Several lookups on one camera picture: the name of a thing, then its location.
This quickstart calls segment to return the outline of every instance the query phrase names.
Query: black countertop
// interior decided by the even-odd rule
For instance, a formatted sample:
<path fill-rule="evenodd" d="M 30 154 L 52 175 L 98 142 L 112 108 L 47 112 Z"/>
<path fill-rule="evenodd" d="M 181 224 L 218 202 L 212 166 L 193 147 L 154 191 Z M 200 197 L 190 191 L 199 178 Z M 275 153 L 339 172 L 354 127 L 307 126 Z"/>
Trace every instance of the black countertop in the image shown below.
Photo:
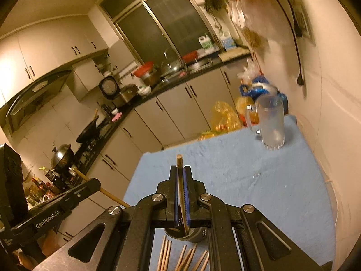
<path fill-rule="evenodd" d="M 156 89 L 155 91 L 151 92 L 149 95 L 144 96 L 142 98 L 138 98 L 135 99 L 131 105 L 126 105 L 123 106 L 120 111 L 122 112 L 122 117 L 115 123 L 109 123 L 108 120 L 103 120 L 102 123 L 98 126 L 100 127 L 100 137 L 96 140 L 96 143 L 93 145 L 93 147 L 91 148 L 91 152 L 89 153 L 88 158 L 86 159 L 86 161 L 84 163 L 80 163 L 78 165 L 78 169 L 86 175 L 86 173 L 89 171 L 89 169 L 91 168 L 92 164 L 94 163 L 95 159 L 98 157 L 98 155 L 100 154 L 100 152 L 102 151 L 103 147 L 105 146 L 105 144 L 109 141 L 109 139 L 111 138 L 111 136 L 113 135 L 113 133 L 118 129 L 118 127 L 121 125 L 121 123 L 124 121 L 124 119 L 128 116 L 128 114 L 137 106 L 142 105 L 143 103 L 145 103 L 146 101 L 184 83 L 187 82 L 188 80 L 191 80 L 193 78 L 196 78 L 198 76 L 201 76 L 207 72 L 210 72 L 214 69 L 220 68 L 222 66 L 225 66 L 227 64 L 233 63 L 235 61 L 244 59 L 244 58 L 248 58 L 250 57 L 250 54 L 245 54 L 242 55 L 240 57 L 236 57 L 234 59 L 231 59 L 229 61 L 226 62 L 222 62 L 220 59 L 219 60 L 215 60 L 213 61 L 213 65 L 209 66 L 207 68 L 204 68 L 202 70 L 199 70 L 197 72 L 194 72 L 192 74 L 187 74 L 183 77 L 180 77 L 178 80 L 172 81 L 169 84 L 167 84 L 166 86 L 163 86 L 160 89 Z M 75 156 L 80 155 L 81 152 L 78 150 L 78 152 L 75 153 Z M 79 177 L 76 177 L 75 181 L 73 182 L 73 185 L 76 186 L 78 184 L 80 184 L 82 181 Z"/>

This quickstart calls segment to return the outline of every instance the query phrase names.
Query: pink object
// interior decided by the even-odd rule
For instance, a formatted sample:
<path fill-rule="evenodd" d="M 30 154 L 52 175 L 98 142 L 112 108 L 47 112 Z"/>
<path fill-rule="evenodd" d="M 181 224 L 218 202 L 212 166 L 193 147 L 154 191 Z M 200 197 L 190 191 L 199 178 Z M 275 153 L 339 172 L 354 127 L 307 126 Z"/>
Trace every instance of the pink object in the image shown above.
<path fill-rule="evenodd" d="M 115 114 L 115 116 L 112 118 L 111 121 L 116 122 L 117 120 L 119 120 L 122 117 L 122 115 L 123 115 L 122 112 Z"/>

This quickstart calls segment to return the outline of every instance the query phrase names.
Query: black cable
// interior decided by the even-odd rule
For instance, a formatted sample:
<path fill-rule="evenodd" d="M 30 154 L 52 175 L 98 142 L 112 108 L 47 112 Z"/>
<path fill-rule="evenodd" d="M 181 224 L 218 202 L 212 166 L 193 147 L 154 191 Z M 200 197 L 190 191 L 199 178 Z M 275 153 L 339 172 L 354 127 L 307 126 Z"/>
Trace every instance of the black cable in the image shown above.
<path fill-rule="evenodd" d="M 303 86 L 303 85 L 305 84 L 305 80 L 303 79 L 303 76 L 302 76 L 302 65 L 301 65 L 300 54 L 299 54 L 299 52 L 298 52 L 296 35 L 295 35 L 294 30 L 293 30 L 291 21 L 289 20 L 289 18 L 288 18 L 288 16 L 287 16 L 286 11 L 285 11 L 284 8 L 282 7 L 280 1 L 279 1 L 279 0 L 276 0 L 276 1 L 277 1 L 277 3 L 279 4 L 279 6 L 281 7 L 284 15 L 286 16 L 286 19 L 287 19 L 287 21 L 288 21 L 288 24 L 289 24 L 289 26 L 290 26 L 290 28 L 291 28 L 292 36 L 293 36 L 293 39 L 294 39 L 294 42 L 295 42 L 295 48 L 296 48 L 296 53 L 297 53 L 298 65 L 299 65 L 299 68 L 300 68 L 300 73 L 298 74 L 298 77 L 297 77 L 297 84 L 298 84 L 299 86 Z"/>
<path fill-rule="evenodd" d="M 291 1 L 290 0 L 287 0 L 288 2 L 288 5 L 289 5 L 289 8 L 291 10 L 291 13 L 292 13 L 292 18 L 294 20 L 294 27 L 295 27 L 295 34 L 297 37 L 302 37 L 302 30 L 300 28 L 300 26 L 298 25 L 298 22 L 296 20 L 296 16 L 295 16 L 295 12 L 293 11 L 293 7 L 292 7 L 292 4 L 291 4 Z"/>

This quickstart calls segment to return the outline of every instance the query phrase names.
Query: cabinet handle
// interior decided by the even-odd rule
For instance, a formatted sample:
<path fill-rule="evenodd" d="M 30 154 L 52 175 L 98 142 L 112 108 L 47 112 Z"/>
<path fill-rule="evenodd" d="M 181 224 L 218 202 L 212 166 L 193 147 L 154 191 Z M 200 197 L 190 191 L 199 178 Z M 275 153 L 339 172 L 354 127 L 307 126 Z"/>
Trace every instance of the cabinet handle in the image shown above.
<path fill-rule="evenodd" d="M 32 69 L 32 67 L 31 67 L 31 66 L 29 66 L 29 67 L 30 67 L 30 70 L 31 70 L 31 72 L 32 72 L 33 76 L 35 77 L 34 70 Z"/>
<path fill-rule="evenodd" d="M 163 111 L 163 109 L 162 109 L 162 107 L 160 107 L 160 105 L 159 105 L 158 101 L 156 101 L 156 103 L 157 103 L 157 105 L 158 105 L 159 109 L 161 109 L 161 110 Z"/>
<path fill-rule="evenodd" d="M 105 155 L 110 161 L 112 161 L 112 163 L 116 166 L 117 164 L 108 156 L 108 155 Z"/>
<path fill-rule="evenodd" d="M 231 82 L 229 81 L 229 78 L 228 78 L 228 75 L 227 75 L 227 72 L 224 73 L 224 75 L 226 76 L 226 79 L 227 79 L 227 82 L 229 85 L 231 85 Z"/>
<path fill-rule="evenodd" d="M 107 161 L 105 161 L 104 159 L 102 159 L 102 161 L 103 161 L 106 165 L 108 165 L 108 166 L 111 168 L 111 170 L 114 170 L 114 168 L 113 168 Z"/>
<path fill-rule="evenodd" d="M 129 137 L 132 138 L 132 135 L 129 133 L 129 131 L 125 127 L 123 127 L 123 129 L 129 134 Z"/>
<path fill-rule="evenodd" d="M 185 90 L 187 91 L 189 98 L 193 99 L 186 86 L 185 86 Z"/>
<path fill-rule="evenodd" d="M 29 79 L 31 79 L 30 74 L 26 68 L 25 68 L 25 71 L 26 71 L 26 74 L 28 75 Z"/>
<path fill-rule="evenodd" d="M 190 87 L 191 87 L 191 90 L 192 90 L 194 96 L 195 96 L 196 98 L 198 98 L 196 92 L 195 92 L 194 89 L 193 89 L 193 87 L 192 87 L 192 86 L 190 86 Z"/>

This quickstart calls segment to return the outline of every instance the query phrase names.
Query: blue tablecloth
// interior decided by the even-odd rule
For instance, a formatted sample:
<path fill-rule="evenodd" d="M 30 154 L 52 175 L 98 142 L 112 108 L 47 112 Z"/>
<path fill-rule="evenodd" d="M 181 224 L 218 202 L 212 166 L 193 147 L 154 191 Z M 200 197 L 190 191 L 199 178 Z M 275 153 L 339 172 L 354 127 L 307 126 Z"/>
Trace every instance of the blue tablecloth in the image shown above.
<path fill-rule="evenodd" d="M 335 227 L 322 173 L 292 116 L 285 117 L 285 135 L 285 145 L 277 151 L 266 150 L 249 129 L 242 129 L 145 153 L 124 201 L 136 205 L 154 193 L 182 154 L 184 165 L 191 166 L 193 178 L 204 182 L 208 193 L 238 207 L 254 205 L 318 264 L 334 261 Z M 156 230 L 149 270 L 156 270 L 163 235 Z M 169 270 L 184 244 L 173 240 Z M 205 248 L 206 241 L 199 244 L 191 268 Z"/>

